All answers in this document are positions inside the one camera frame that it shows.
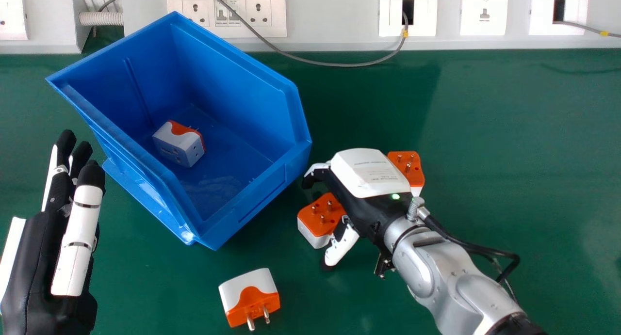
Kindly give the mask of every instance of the adapter inside blue bin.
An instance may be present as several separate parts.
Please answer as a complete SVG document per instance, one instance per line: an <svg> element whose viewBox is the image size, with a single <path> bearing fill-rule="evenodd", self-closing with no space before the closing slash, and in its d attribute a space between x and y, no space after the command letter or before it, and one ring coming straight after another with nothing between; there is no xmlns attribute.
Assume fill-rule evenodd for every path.
<svg viewBox="0 0 621 335"><path fill-rule="evenodd" d="M308 162L295 85L178 13L48 81L95 132L106 172L186 244L220 247ZM155 149L169 119L204 138L191 168Z"/></svg>

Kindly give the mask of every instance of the black port opening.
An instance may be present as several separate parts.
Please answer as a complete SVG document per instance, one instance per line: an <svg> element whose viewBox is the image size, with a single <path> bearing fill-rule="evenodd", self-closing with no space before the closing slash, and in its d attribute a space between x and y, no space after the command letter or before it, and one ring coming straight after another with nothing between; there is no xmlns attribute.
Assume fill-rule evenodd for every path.
<svg viewBox="0 0 621 335"><path fill-rule="evenodd" d="M402 0L401 10L408 17L408 25L414 24L414 0ZM401 17L401 24L406 24L406 19Z"/></svg>
<svg viewBox="0 0 621 335"><path fill-rule="evenodd" d="M552 21L565 21L565 0L554 0Z"/></svg>

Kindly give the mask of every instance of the robotic arm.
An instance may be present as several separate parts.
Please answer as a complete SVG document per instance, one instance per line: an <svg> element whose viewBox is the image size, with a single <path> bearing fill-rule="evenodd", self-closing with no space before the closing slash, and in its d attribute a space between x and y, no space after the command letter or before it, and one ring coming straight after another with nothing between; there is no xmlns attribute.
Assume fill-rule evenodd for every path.
<svg viewBox="0 0 621 335"><path fill-rule="evenodd" d="M40 213L13 220L0 262L5 335L88 335L95 326L91 255L106 176L89 161L91 145L75 143L65 130L54 144Z"/></svg>
<svg viewBox="0 0 621 335"><path fill-rule="evenodd" d="M309 189L315 182L324 182L343 209L326 240L323 267L332 269L358 238L367 238L380 251L375 274L383 278L385 271L397 271L414 299L432 313L443 335L544 335L499 284L519 257L462 242L447 233L418 197L420 188L409 181L410 167L407 163L401 171L378 150L350 149L309 169L302 186ZM303 209L299 215L300 231L312 244L319 232L313 229L318 224L312 223L318 204L313 203L312 213ZM320 220L330 222L324 214ZM492 280L476 268L468 252L514 261Z"/></svg>

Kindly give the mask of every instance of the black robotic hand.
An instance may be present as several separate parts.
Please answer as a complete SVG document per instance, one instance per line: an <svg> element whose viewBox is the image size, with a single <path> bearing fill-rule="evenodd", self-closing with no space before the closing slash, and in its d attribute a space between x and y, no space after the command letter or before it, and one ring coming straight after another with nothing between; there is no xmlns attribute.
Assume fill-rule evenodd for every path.
<svg viewBox="0 0 621 335"><path fill-rule="evenodd" d="M52 148L42 211L25 222L0 295L4 335L88 335L95 326L91 253L106 176L89 160L91 145L75 143L65 130Z"/></svg>

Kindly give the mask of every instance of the green work surface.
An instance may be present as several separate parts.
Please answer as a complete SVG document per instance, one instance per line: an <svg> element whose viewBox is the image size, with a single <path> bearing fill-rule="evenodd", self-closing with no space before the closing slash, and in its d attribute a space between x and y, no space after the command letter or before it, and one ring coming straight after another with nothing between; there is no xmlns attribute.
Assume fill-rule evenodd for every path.
<svg viewBox="0 0 621 335"><path fill-rule="evenodd" d="M87 51L109 42L103 35ZM621 50L402 52L362 69L253 56L299 87L311 162L352 147L418 151L435 217L460 238L521 254L510 281L532 320L551 334L619 333ZM44 81L79 58L0 56L2 245L10 218L40 207L60 131L91 141L104 160L86 123ZM229 328L218 286L269 267L282 308L270 326L257 321L258 334L437 334L399 275L373 275L377 250L369 242L333 273L320 270L322 251L296 227L310 198L296 182L214 252L185 246L109 178L91 284L99 302L93 333L247 334Z"/></svg>

